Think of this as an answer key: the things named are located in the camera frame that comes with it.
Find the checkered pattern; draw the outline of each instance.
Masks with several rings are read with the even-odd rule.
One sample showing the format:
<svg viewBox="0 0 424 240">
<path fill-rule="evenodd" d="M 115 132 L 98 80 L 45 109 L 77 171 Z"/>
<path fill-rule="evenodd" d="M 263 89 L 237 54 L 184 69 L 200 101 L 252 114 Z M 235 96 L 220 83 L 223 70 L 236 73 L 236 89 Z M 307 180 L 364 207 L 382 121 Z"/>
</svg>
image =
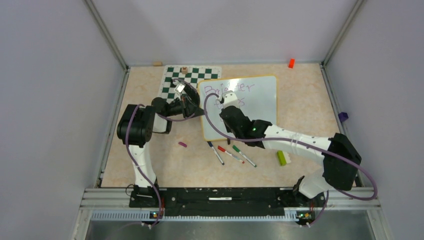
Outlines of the checkered pattern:
<svg viewBox="0 0 424 240">
<path fill-rule="evenodd" d="M 184 79 L 193 87 L 197 88 L 198 83 L 205 79 L 219 79 L 221 78 L 220 67 L 202 67 L 202 66 L 189 66 L 188 73 L 182 74 L 181 68 L 183 66 L 166 66 L 163 73 L 164 80 L 162 89 L 159 92 L 159 97 L 166 99 L 168 103 L 172 102 L 177 96 L 175 94 L 175 85 L 173 79 Z"/>
</svg>

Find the whiteboard with yellow border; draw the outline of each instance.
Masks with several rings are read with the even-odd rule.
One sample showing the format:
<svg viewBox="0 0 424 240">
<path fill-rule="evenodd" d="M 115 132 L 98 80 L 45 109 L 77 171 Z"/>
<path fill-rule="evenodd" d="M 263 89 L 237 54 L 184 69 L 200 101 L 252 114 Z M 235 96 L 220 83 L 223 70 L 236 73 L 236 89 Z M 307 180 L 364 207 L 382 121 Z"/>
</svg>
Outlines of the whiteboard with yellow border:
<svg viewBox="0 0 424 240">
<path fill-rule="evenodd" d="M 208 94 L 221 95 L 223 92 L 233 91 L 237 95 L 240 109 L 250 120 L 260 119 L 277 124 L 277 78 L 274 75 L 203 80 L 197 85 L 197 91 L 202 108 Z M 223 105 L 216 99 L 211 96 L 207 100 L 206 110 L 213 125 L 221 132 L 227 133 L 219 115 Z M 206 141 L 225 139 L 211 127 L 205 116 L 200 119 L 203 138 Z"/>
</svg>

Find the lime green sponge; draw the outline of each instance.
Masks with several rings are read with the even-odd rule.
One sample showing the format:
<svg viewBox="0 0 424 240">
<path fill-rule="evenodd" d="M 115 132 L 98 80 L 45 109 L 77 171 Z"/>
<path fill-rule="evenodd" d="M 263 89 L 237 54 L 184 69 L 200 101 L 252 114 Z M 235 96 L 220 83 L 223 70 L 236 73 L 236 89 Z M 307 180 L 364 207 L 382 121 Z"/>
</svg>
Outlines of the lime green sponge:
<svg viewBox="0 0 424 240">
<path fill-rule="evenodd" d="M 285 166 L 286 164 L 289 164 L 289 163 L 292 162 L 292 161 L 290 161 L 289 155 L 287 153 L 283 152 L 283 151 L 278 151 L 277 157 L 278 157 L 278 161 L 279 161 L 280 166 Z"/>
</svg>

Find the table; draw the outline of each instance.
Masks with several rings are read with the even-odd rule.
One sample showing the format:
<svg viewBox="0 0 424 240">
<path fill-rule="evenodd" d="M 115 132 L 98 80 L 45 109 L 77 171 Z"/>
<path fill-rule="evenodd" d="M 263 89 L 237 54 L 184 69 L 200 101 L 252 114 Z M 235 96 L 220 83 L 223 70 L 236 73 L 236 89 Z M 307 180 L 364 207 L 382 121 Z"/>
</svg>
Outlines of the table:
<svg viewBox="0 0 424 240">
<path fill-rule="evenodd" d="M 332 137 L 338 132 L 330 98 L 317 63 L 220 65 L 222 78 L 275 75 L 278 79 L 278 122 L 285 129 L 303 134 Z M 149 105 L 157 97 L 164 67 L 132 67 L 119 118 L 128 104 Z M 187 148 L 178 145 L 187 144 Z M 215 141 L 231 149 L 226 141 Z M 221 165 L 202 136 L 199 118 L 174 122 L 170 134 L 154 134 L 150 158 L 160 187 L 292 187 L 297 180 L 319 166 L 309 159 L 290 154 L 291 163 L 280 166 L 276 150 L 236 146 L 257 167 L 241 164 L 220 154 Z M 134 169 L 125 145 L 115 135 L 103 175 L 102 187 L 126 187 L 134 183 Z"/>
</svg>

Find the green block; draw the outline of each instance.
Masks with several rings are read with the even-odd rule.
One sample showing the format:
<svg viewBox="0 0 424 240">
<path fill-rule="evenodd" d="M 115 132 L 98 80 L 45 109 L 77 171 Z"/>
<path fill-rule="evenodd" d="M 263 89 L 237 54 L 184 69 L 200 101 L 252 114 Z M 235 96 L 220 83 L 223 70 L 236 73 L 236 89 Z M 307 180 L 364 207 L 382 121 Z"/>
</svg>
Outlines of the green block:
<svg viewBox="0 0 424 240">
<path fill-rule="evenodd" d="M 277 158 L 280 166 L 285 166 L 287 164 L 286 158 L 284 157 L 283 151 L 277 152 Z"/>
</svg>

